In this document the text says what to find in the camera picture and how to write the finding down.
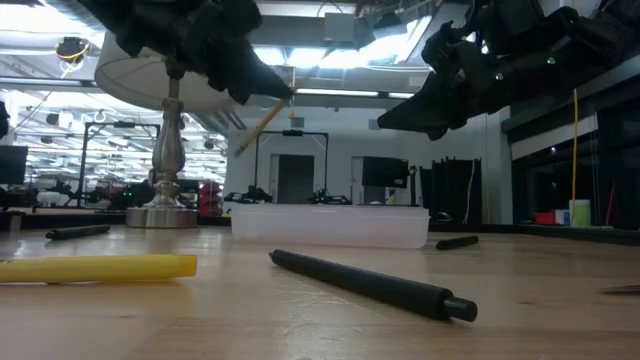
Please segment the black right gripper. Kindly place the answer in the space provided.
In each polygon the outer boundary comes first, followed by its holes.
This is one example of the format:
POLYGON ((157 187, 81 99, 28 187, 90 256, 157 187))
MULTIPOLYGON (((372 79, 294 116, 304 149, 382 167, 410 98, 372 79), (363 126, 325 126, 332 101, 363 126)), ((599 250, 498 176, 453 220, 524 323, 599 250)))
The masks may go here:
POLYGON ((463 28, 447 22, 426 41, 422 58, 432 74, 412 97, 378 117, 380 128, 427 131, 437 141, 468 118, 504 106, 496 60, 466 37, 463 28))

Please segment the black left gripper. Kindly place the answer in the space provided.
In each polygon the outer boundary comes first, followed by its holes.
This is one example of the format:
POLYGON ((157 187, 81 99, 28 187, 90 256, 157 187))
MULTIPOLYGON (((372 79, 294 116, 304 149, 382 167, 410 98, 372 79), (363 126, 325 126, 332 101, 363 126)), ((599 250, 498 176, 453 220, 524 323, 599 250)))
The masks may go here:
POLYGON ((290 98, 293 90, 263 63, 247 39, 262 17, 254 0, 165 0, 171 19, 165 63, 173 72, 209 76, 209 86, 244 105, 252 95, 290 98))

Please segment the orange wooden pencil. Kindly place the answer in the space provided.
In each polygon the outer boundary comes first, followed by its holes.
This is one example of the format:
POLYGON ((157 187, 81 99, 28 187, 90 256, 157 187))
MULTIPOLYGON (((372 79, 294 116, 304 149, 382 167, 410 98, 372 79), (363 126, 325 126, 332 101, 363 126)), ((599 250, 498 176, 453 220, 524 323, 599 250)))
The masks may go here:
POLYGON ((256 128, 240 143, 234 152, 235 157, 239 157, 254 141, 257 140, 258 136, 262 134, 269 123, 281 112, 286 103, 287 99, 280 99, 274 105, 270 112, 258 123, 256 128))

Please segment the black pen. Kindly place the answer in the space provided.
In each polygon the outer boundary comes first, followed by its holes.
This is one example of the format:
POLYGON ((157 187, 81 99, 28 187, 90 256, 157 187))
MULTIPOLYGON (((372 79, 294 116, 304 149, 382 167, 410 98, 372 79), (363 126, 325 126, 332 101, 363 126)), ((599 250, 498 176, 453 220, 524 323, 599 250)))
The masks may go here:
POLYGON ((439 240, 435 248, 439 251, 454 250, 471 245, 475 245, 479 242, 479 237, 475 235, 456 237, 450 239, 439 240))
POLYGON ((104 234, 107 233, 110 229, 110 225, 69 227, 51 230, 46 233, 45 237, 51 241, 63 241, 104 234))
POLYGON ((475 302, 456 297, 443 287, 280 249, 270 252, 269 257, 292 272, 432 319, 473 322, 478 315, 475 302))

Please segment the clear supply box pink lid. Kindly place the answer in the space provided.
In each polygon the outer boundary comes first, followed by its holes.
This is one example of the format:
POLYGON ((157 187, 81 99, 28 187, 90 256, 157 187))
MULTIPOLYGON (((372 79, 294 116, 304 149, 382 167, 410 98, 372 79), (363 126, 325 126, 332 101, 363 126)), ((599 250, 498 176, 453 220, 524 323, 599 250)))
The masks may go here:
POLYGON ((240 204, 235 240, 255 243, 418 249, 428 238, 427 209, 383 205, 240 204))

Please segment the yellow highlighter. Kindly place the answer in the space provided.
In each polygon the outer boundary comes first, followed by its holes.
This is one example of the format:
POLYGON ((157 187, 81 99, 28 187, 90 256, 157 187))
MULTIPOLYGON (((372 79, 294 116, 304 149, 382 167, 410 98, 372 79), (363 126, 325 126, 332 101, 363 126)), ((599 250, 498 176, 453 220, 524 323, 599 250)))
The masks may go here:
POLYGON ((127 255, 0 260, 3 283, 155 281, 192 277, 195 255, 127 255))

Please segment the grey ceiling box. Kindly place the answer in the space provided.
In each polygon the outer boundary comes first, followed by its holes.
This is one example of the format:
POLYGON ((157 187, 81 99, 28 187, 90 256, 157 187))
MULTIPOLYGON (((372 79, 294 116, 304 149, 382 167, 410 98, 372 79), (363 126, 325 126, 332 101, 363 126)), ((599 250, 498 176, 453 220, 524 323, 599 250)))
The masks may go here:
POLYGON ((344 13, 324 15, 324 42, 362 47, 374 39, 371 29, 363 18, 344 13))

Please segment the ceiling light bar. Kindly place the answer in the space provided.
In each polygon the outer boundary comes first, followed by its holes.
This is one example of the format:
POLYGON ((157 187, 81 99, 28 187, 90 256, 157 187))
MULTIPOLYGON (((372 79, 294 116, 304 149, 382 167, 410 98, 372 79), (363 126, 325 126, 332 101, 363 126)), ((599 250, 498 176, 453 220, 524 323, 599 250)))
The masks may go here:
POLYGON ((414 94, 404 92, 380 92, 364 90, 341 90, 341 89, 314 89, 300 88, 296 94, 301 95, 322 95, 322 96, 344 96, 344 97, 367 97, 367 98, 389 98, 389 99, 409 99, 414 94))

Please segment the white shade silver lamp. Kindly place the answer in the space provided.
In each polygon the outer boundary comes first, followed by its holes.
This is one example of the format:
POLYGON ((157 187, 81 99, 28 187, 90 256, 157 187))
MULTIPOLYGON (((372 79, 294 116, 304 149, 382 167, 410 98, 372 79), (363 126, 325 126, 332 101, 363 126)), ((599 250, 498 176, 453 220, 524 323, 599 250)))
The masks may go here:
POLYGON ((94 79, 105 93, 137 107, 162 113, 161 129, 152 152, 152 166, 159 181, 154 198, 127 210, 126 225, 132 228, 184 229, 197 226, 199 212, 178 200, 178 173, 186 155, 181 137, 182 115, 228 110, 227 92, 208 86, 207 79, 168 56, 144 47, 133 56, 105 34, 94 79))

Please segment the red equipment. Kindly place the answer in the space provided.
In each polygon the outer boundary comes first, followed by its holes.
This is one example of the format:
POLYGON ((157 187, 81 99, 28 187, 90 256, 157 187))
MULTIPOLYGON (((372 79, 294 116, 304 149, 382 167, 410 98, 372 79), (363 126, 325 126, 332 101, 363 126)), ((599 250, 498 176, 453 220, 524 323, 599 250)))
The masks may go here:
POLYGON ((220 217, 222 215, 220 192, 220 185, 215 181, 200 185, 199 212, 202 216, 220 217))

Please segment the pale green container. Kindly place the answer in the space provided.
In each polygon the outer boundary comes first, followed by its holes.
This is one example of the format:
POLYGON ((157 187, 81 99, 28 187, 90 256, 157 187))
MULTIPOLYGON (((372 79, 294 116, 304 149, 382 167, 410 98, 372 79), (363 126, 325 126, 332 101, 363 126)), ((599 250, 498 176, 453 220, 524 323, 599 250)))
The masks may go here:
POLYGON ((586 228, 592 225, 590 200, 569 201, 569 225, 578 228, 586 228))

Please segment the dark computer monitor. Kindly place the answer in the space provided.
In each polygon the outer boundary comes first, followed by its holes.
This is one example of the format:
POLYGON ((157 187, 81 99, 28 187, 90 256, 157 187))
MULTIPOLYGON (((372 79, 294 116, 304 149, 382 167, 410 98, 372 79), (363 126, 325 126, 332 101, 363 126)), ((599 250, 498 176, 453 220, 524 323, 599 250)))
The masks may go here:
POLYGON ((0 184, 24 183, 27 155, 26 146, 0 145, 0 184))

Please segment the black robot rig frame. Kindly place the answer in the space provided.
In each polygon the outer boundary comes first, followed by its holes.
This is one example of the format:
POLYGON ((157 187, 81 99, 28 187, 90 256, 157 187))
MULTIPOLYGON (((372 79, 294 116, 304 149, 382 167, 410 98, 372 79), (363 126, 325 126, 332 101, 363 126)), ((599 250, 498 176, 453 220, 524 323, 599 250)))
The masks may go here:
POLYGON ((136 127, 142 128, 154 128, 156 130, 155 135, 151 135, 151 138, 157 138, 160 135, 160 126, 158 124, 137 124, 135 122, 126 122, 126 121, 111 121, 111 122, 96 122, 90 121, 84 124, 84 133, 83 133, 83 143, 81 148, 81 162, 80 162, 80 172, 79 172, 79 180, 78 187, 74 194, 76 200, 76 208, 82 208, 82 202, 85 195, 85 173, 86 173, 86 160, 88 155, 88 145, 89 141, 94 138, 100 131, 105 129, 106 127, 114 127, 114 128, 129 128, 133 129, 136 127))
POLYGON ((328 190, 329 134, 303 130, 265 131, 254 150, 253 184, 273 203, 306 204, 328 190))

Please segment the black wall monitor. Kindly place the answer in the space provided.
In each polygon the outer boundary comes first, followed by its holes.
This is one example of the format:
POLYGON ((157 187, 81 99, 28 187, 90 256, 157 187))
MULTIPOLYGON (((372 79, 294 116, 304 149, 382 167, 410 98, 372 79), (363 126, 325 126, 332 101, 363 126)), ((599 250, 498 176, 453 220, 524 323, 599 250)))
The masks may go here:
POLYGON ((364 157, 362 185, 369 187, 406 188, 409 162, 387 157, 364 157))

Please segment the black aluminium table frame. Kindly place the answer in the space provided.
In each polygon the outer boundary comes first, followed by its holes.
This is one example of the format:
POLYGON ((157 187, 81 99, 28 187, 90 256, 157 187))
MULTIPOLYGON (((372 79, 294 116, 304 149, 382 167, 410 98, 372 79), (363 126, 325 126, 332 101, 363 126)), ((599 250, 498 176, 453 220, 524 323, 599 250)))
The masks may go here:
MULTIPOLYGON (((21 218, 21 230, 53 229, 59 227, 77 227, 89 225, 123 225, 124 213, 24 213, 20 211, 0 211, 0 232, 9 230, 13 216, 21 218)), ((524 234, 541 237, 553 237, 595 243, 606 243, 640 247, 640 231, 569 228, 542 225, 462 225, 453 223, 431 223, 429 231, 470 234, 524 234)))

